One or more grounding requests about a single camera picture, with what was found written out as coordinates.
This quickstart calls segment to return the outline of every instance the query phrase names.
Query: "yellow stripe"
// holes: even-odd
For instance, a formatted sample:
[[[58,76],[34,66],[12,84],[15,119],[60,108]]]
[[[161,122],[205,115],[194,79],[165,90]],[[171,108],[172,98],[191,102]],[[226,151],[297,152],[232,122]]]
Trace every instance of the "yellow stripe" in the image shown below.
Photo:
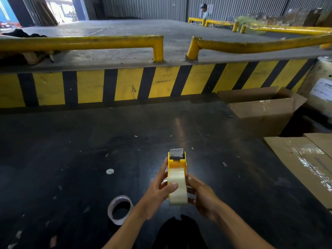
[[[103,101],[104,70],[77,71],[78,103]]]
[[[139,93],[143,68],[119,69],[114,100],[135,100]]]
[[[214,68],[213,65],[193,65],[181,95],[200,94]]]
[[[62,72],[33,73],[39,105],[62,105],[64,89]]]
[[[288,61],[271,86],[286,87],[306,62],[307,59]]]
[[[153,77],[149,98],[171,95],[180,66],[157,67]]]
[[[259,62],[242,89],[260,88],[279,61]]]
[[[232,90],[247,64],[248,62],[227,64],[212,92]]]
[[[0,87],[0,108],[25,107],[19,78],[16,74],[0,75]]]
[[[292,88],[293,92],[297,92],[297,90],[300,88],[301,84],[303,83],[303,81],[305,80],[305,78],[307,77],[308,73],[309,73],[310,69],[305,73],[305,75],[297,82],[297,84]]]

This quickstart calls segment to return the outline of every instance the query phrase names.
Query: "black table surface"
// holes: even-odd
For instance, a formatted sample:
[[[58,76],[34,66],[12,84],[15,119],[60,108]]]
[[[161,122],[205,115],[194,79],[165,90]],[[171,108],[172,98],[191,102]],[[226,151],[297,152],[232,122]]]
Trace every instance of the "black table surface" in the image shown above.
[[[172,148],[276,248],[332,247],[329,211],[214,94],[3,114],[0,124],[1,248],[49,248],[54,236],[56,248],[101,248],[116,231],[110,201],[137,204]],[[194,206],[166,200],[134,248],[175,241],[232,248]]]

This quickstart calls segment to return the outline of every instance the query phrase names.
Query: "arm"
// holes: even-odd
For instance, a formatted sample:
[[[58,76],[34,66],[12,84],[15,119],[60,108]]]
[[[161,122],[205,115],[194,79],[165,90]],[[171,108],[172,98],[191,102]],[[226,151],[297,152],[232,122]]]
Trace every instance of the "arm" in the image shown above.
[[[228,205],[223,203],[205,183],[188,175],[188,192],[195,194],[196,199],[188,198],[202,216],[215,222],[226,234],[236,249],[274,249],[261,238],[244,220]]]
[[[145,220],[151,219],[163,201],[168,198],[168,194],[178,188],[177,183],[169,185],[167,182],[162,183],[167,177],[166,167],[167,158],[142,199],[102,249],[131,248],[133,246]]]

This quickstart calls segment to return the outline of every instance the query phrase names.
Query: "black stripe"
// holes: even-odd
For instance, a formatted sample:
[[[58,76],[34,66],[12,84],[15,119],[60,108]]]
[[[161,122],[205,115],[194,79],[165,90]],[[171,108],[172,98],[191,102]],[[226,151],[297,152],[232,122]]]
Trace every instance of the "black stripe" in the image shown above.
[[[273,81],[278,77],[280,72],[283,70],[283,68],[286,66],[289,60],[280,60],[276,66],[271,71],[270,75],[267,77],[267,79],[264,81],[261,87],[270,87],[273,83]]]
[[[155,67],[144,67],[141,84],[139,86],[139,93],[137,95],[138,100],[146,100],[149,98]]]
[[[301,67],[298,73],[294,76],[294,78],[289,82],[286,86],[287,89],[292,90],[293,87],[300,81],[300,79],[305,75],[305,73],[312,67],[312,65],[316,62],[317,58],[310,58],[305,62],[305,64]]]
[[[208,81],[205,84],[205,87],[203,88],[202,93],[211,93],[215,87],[215,85],[217,84],[222,72],[225,69],[225,66],[227,64],[223,63],[223,64],[215,64],[210,77],[208,79]]]
[[[78,104],[76,71],[62,72],[64,101],[66,105]]]
[[[171,92],[171,96],[180,96],[185,87],[192,65],[181,65],[176,76],[175,83]]]
[[[103,102],[112,102],[115,99],[117,87],[118,69],[105,69]]]
[[[241,73],[239,79],[235,83],[232,90],[242,89],[242,87],[244,86],[244,84],[247,82],[250,75],[252,74],[252,72],[255,70],[258,63],[259,61],[253,61],[247,64],[247,66],[244,68],[243,72]]]
[[[23,100],[26,107],[36,107],[39,105],[35,80],[32,73],[19,73],[20,87],[23,94]]]

